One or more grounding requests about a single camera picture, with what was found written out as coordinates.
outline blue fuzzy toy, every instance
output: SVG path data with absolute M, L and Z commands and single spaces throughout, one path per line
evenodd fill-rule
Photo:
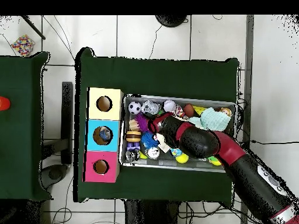
M 155 148 L 159 145 L 159 141 L 153 139 L 153 134 L 149 131 L 143 133 L 141 137 L 141 142 L 145 146 L 146 149 Z

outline soccer ball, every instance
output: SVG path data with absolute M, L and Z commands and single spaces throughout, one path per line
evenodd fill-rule
M 131 114 L 138 114 L 141 111 L 141 105 L 139 102 L 137 101 L 132 101 L 129 105 L 128 105 L 128 111 Z

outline light blue cloth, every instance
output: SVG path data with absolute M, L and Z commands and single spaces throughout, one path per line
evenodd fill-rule
M 231 120 L 231 117 L 212 107 L 205 109 L 200 115 L 200 122 L 203 128 L 211 131 L 224 131 Z
M 201 125 L 201 121 L 200 121 L 200 118 L 198 117 L 191 117 L 188 119 L 188 122 L 194 124 L 197 128 L 199 129 L 205 129 L 203 128 L 203 126 Z

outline dark green tablecloth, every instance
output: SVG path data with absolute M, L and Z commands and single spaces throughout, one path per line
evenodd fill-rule
M 47 52 L 30 58 L 0 56 L 0 198 L 49 199 L 39 184 L 41 162 L 41 68 Z
M 114 184 L 82 182 L 86 88 L 236 102 L 238 64 L 236 58 L 226 62 L 101 58 L 93 57 L 89 48 L 81 49 L 75 63 L 75 136 L 79 135 L 75 139 L 75 154 L 79 148 L 79 160 L 74 158 L 74 191 L 78 189 L 79 201 L 84 198 L 129 198 L 222 201 L 229 205 L 232 184 L 225 173 L 123 166 Z

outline purple toy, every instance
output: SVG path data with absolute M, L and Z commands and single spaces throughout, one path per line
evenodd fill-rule
M 135 120 L 138 122 L 139 129 L 141 132 L 149 131 L 148 119 L 144 117 L 142 113 L 138 113 Z
M 140 143 L 139 142 L 128 142 L 127 143 L 127 151 L 133 151 L 135 149 L 140 150 Z

